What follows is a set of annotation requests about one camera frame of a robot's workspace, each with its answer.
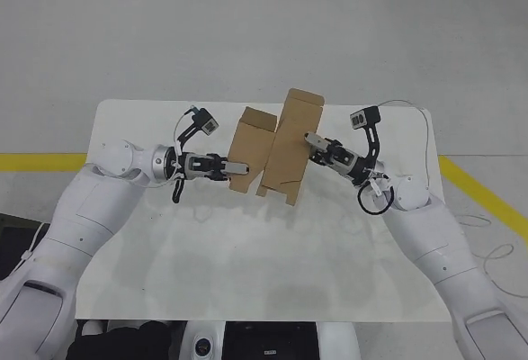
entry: black cable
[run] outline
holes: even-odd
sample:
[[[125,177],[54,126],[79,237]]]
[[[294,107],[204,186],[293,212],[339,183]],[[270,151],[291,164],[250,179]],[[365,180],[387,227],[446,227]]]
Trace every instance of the black cable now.
[[[389,178],[386,175],[384,175],[383,178],[389,180]],[[360,204],[360,207],[362,208],[362,210],[365,211],[366,213],[368,213],[370,215],[382,215],[382,213],[386,212],[391,207],[391,204],[393,204],[394,197],[395,197],[395,193],[393,191],[393,186],[389,187],[389,202],[386,205],[386,207],[383,208],[380,211],[374,212],[374,211],[367,210],[367,208],[363,205],[363,202],[362,202],[362,192],[369,185],[370,185],[370,182],[366,182],[365,184],[362,185],[362,187],[360,187],[360,191],[357,193],[357,202]]]
[[[172,194],[172,201],[174,203],[180,202],[180,196],[182,195],[184,181],[184,179],[177,179],[175,181],[174,193]]]

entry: black panel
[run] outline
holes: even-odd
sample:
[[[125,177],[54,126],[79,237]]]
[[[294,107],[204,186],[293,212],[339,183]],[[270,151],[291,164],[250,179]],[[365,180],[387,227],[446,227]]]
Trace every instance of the black panel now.
[[[222,360],[319,360],[315,322],[226,323]]]

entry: cable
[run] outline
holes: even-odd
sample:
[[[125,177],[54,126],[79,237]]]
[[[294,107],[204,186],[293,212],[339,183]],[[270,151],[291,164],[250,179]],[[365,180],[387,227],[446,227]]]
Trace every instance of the cable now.
[[[485,228],[487,226],[489,226],[491,224],[491,220],[490,219],[487,219],[487,218],[484,218],[482,216],[478,216],[478,215],[459,215],[459,216],[467,216],[467,217],[471,217],[471,218],[475,218],[475,219],[479,219],[479,220],[482,220],[482,221],[485,221],[488,223],[488,225],[483,225],[483,226],[477,226],[477,225],[470,225],[468,223],[465,223],[465,222],[461,222],[459,221],[459,223],[461,225],[464,225],[464,226],[470,226],[470,227],[475,227],[475,228]],[[504,254],[502,255],[499,255],[499,256],[492,256],[494,253],[496,253],[500,248],[504,248],[504,247],[509,247],[509,250],[506,251]],[[515,250],[515,247],[513,244],[503,244],[503,245],[500,245],[498,247],[495,247],[493,250],[491,250],[486,256],[481,256],[481,255],[477,255],[477,254],[474,254],[473,252],[471,253],[473,256],[475,257],[479,257],[481,259],[483,259],[483,262],[481,264],[481,267],[483,268],[483,272],[486,274],[486,276],[488,277],[489,281],[502,293],[505,293],[509,296],[513,296],[515,298],[520,298],[520,299],[528,299],[528,295],[524,295],[524,294],[520,294],[520,293],[515,293],[515,292],[509,292],[508,290],[502,288],[494,279],[491,278],[491,275],[489,274],[489,271],[488,271],[488,261],[489,260],[498,260],[498,259],[502,259],[504,257],[509,257],[510,255],[512,255],[512,253],[514,252]]]
[[[417,106],[416,104],[412,103],[412,102],[409,102],[408,100],[401,100],[401,99],[393,99],[393,100],[388,100],[388,101],[384,101],[383,103],[378,103],[378,107],[380,106],[383,106],[385,104],[389,104],[389,103],[404,103],[404,104],[408,104],[410,105],[411,107],[413,107],[414,109],[418,110],[422,116],[424,116],[424,119],[425,119],[425,175],[427,176],[427,187],[429,188],[429,185],[430,185],[430,181],[429,181],[429,166],[428,166],[428,161],[427,161],[427,152],[428,152],[428,149],[429,149],[429,120],[427,119],[427,116],[425,116],[425,112],[424,112],[424,109]]]
[[[20,256],[20,261],[18,262],[18,265],[16,265],[12,272],[8,275],[12,275],[13,273],[15,273],[15,271],[17,269],[20,268],[20,266],[23,265],[23,263],[26,262],[26,260],[28,260],[30,257],[31,257],[31,254],[33,253],[33,249],[34,249],[34,246],[36,245],[36,240],[38,239],[38,235],[40,234],[40,231],[41,231],[41,228],[43,228],[43,226],[46,225],[45,222],[42,222],[40,224],[40,226],[36,229],[36,232],[33,234],[33,239],[31,240],[31,244],[30,244],[30,247],[28,247],[27,250],[25,250],[22,255]]]
[[[43,228],[44,225],[46,225],[45,222],[42,222],[40,224],[40,226],[36,230],[36,233],[33,234],[33,239],[31,240],[30,247],[26,251],[23,252],[23,254],[22,254],[21,258],[20,258],[20,262],[18,263],[18,265],[15,266],[15,268],[12,270],[12,272],[8,276],[10,276],[11,274],[15,273],[15,271],[17,269],[19,269],[20,266],[22,266],[23,263],[25,263],[26,260],[28,260],[31,257],[31,253],[33,251],[33,247],[34,247],[34,245],[36,245],[36,240],[38,239],[38,234],[40,234],[40,230],[41,230],[41,228]]]
[[[383,178],[389,180],[389,178],[388,178],[387,175],[384,175]],[[394,191],[393,191],[393,186],[390,186],[390,187],[389,187],[389,201],[388,201],[388,204],[387,204],[383,209],[381,209],[380,211],[369,211],[369,210],[363,205],[363,202],[362,202],[362,192],[363,192],[363,190],[365,190],[365,188],[367,188],[370,184],[371,184],[370,182],[366,182],[365,184],[362,185],[362,187],[360,187],[360,191],[357,193],[357,202],[360,204],[360,207],[362,208],[362,210],[365,211],[366,213],[368,213],[368,214],[370,214],[370,215],[382,215],[382,213],[386,212],[386,211],[389,209],[389,207],[391,207],[391,204],[393,204],[394,197],[395,197],[395,194],[394,194]]]
[[[488,227],[489,225],[491,225],[491,220],[490,219],[486,219],[482,216],[478,216],[478,215],[468,215],[468,214],[462,214],[462,215],[455,215],[455,218],[458,219],[458,218],[469,218],[469,219],[476,219],[476,220],[479,220],[481,221],[481,223],[478,223],[478,224],[472,224],[471,222],[466,222],[466,221],[462,221],[462,220],[458,220],[458,222],[461,224],[461,225],[465,225],[465,226],[469,226],[470,228],[486,228]]]

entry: white cable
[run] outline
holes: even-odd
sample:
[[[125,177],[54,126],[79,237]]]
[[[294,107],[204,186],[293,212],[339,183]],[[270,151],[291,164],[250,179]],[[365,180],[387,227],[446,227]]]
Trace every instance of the white cable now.
[[[461,216],[469,216],[471,218],[475,218],[475,219],[478,219],[478,220],[482,220],[482,221],[485,221],[488,225],[484,225],[484,226],[476,226],[476,225],[470,225],[468,223],[465,223],[465,222],[461,222],[460,221],[460,224],[461,225],[464,225],[464,226],[471,226],[471,227],[486,227],[486,226],[489,226],[491,224],[491,220],[490,219],[486,219],[482,216],[478,216],[478,215],[461,215]],[[492,256],[494,253],[496,253],[500,248],[504,248],[504,247],[509,247],[509,250],[506,251],[504,254],[502,255],[499,255],[499,256]],[[506,293],[507,295],[510,295],[510,296],[514,296],[515,298],[520,298],[520,299],[528,299],[528,295],[524,295],[524,294],[520,294],[520,293],[515,293],[515,292],[509,292],[508,290],[502,288],[498,283],[496,283],[496,281],[494,279],[491,278],[491,275],[489,274],[489,271],[488,271],[488,261],[489,260],[498,260],[498,259],[502,259],[504,257],[509,257],[510,255],[512,255],[512,253],[514,252],[515,248],[514,248],[514,245],[513,244],[503,244],[503,245],[500,245],[498,247],[495,247],[493,250],[491,250],[486,256],[481,256],[481,255],[477,255],[477,254],[474,254],[474,253],[471,253],[473,256],[475,257],[479,257],[481,259],[483,259],[483,263],[482,263],[482,268],[483,268],[483,272],[486,274],[486,276],[488,277],[489,281],[502,293]]]
[[[17,269],[20,268],[20,266],[23,265],[24,262],[26,262],[26,260],[28,260],[30,257],[31,257],[31,254],[33,253],[33,247],[34,245],[36,245],[36,240],[38,239],[38,235],[40,234],[40,231],[41,231],[41,228],[43,228],[43,226],[46,225],[45,222],[42,222],[40,224],[40,226],[36,229],[36,232],[33,234],[33,239],[31,240],[31,244],[30,244],[30,247],[28,247],[27,250],[25,250],[22,255],[20,256],[20,261],[18,262],[18,265],[16,265],[12,272],[8,275],[12,275],[13,273],[15,273],[15,271]]]
[[[427,176],[427,187],[429,187],[429,166],[427,165],[427,152],[429,149],[429,120],[427,119],[427,116],[425,116],[424,108],[421,108],[417,106],[416,104],[409,102],[408,100],[401,100],[401,99],[393,99],[384,101],[383,103],[378,103],[378,106],[382,106],[389,103],[404,103],[408,104],[414,109],[418,110],[422,116],[424,116],[425,119],[425,175]]]
[[[29,247],[26,251],[24,251],[24,252],[22,253],[22,256],[20,256],[20,262],[18,263],[18,265],[15,266],[15,268],[12,270],[12,272],[10,273],[10,275],[13,274],[13,273],[15,273],[15,271],[16,271],[17,269],[19,269],[20,266],[22,266],[23,263],[25,263],[26,260],[28,260],[28,259],[31,257],[31,254],[32,254],[32,252],[33,252],[33,246],[36,245],[36,240],[38,239],[38,234],[40,234],[41,228],[43,228],[44,225],[46,225],[46,223],[45,223],[45,222],[42,222],[42,223],[40,224],[40,226],[38,227],[38,229],[36,230],[36,233],[33,234],[33,239],[31,240],[30,247]]]

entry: box flap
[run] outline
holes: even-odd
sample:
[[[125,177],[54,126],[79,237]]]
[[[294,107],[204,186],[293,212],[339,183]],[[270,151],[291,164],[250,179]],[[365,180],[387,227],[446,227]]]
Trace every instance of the box flap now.
[[[242,117],[239,119],[239,122],[244,124],[254,126],[259,129],[264,129],[266,131],[275,132],[275,127],[277,125],[277,117],[271,115],[267,112],[262,112],[246,106]]]
[[[301,100],[302,102],[314,104],[317,106],[324,106],[326,103],[326,100],[324,100],[324,96],[318,95],[318,94],[312,94],[308,93],[307,91],[299,90],[299,89],[290,89],[288,91],[288,98],[294,98],[297,100]]]

